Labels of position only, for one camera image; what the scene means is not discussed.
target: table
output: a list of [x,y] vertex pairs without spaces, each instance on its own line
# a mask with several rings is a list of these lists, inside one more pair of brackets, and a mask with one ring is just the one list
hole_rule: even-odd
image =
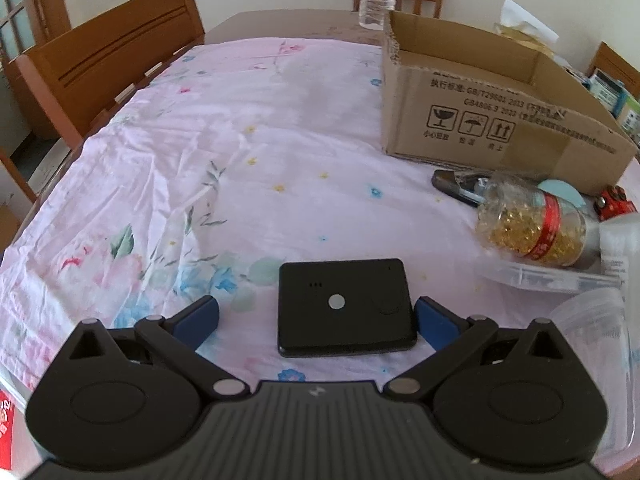
[[[225,41],[247,38],[315,38],[349,41],[352,43],[380,44],[382,34],[367,30],[358,25],[356,12],[346,10],[259,10],[242,12],[229,18],[204,36],[204,44],[217,44]],[[74,150],[56,175],[43,190],[29,215],[16,235],[20,236],[25,227],[34,218],[41,204],[47,199],[53,187],[60,181],[82,151],[82,146]],[[615,471],[616,480],[638,477],[638,464],[626,464]]]

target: door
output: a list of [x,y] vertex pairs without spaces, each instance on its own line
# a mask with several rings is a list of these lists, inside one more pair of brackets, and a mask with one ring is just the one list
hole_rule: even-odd
[[13,60],[35,44],[44,44],[71,29],[64,0],[0,0],[2,69],[30,129],[39,137],[58,137],[22,80]]

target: silver button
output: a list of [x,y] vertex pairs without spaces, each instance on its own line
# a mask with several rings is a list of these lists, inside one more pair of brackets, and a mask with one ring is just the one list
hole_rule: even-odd
[[344,297],[340,294],[334,294],[329,298],[329,306],[334,310],[340,310],[344,307]]
[[213,391],[219,395],[234,396],[244,391],[244,383],[238,379],[220,379],[213,385]]
[[389,389],[399,395],[411,395],[420,391],[420,383],[411,377],[398,377],[389,383]]

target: clear plastic box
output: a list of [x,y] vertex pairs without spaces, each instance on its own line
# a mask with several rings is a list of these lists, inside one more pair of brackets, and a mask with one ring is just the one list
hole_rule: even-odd
[[498,258],[481,260],[476,265],[476,272],[494,282],[539,292],[581,294],[595,288],[620,289],[620,279],[615,276],[554,269]]
[[617,288],[590,290],[549,317],[596,383],[609,412],[595,459],[625,449],[634,435],[634,386],[625,305]]

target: keep dry symbol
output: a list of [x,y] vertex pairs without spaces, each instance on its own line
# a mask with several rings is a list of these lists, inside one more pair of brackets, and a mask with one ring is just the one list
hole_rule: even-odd
[[473,135],[476,137],[482,137],[484,127],[486,126],[489,117],[482,114],[476,114],[473,112],[465,112],[462,114],[462,120],[458,131],[461,134]]

